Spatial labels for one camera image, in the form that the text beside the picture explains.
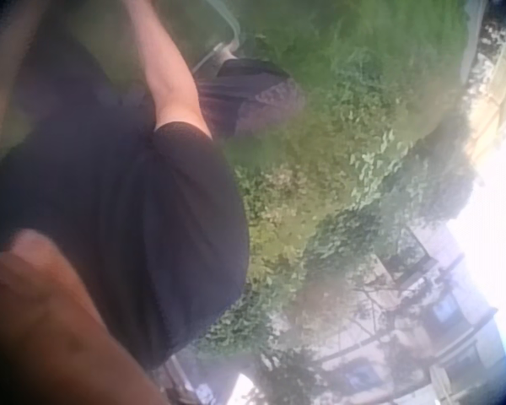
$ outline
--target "dark clothing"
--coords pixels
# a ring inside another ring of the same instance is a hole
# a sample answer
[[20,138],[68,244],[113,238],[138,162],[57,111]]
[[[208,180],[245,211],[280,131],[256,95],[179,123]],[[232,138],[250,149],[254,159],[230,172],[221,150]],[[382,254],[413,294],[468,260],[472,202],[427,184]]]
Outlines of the dark clothing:
[[67,112],[0,167],[0,250],[19,228],[50,236],[147,368],[240,297],[248,264],[223,156],[191,125],[151,124],[133,108]]

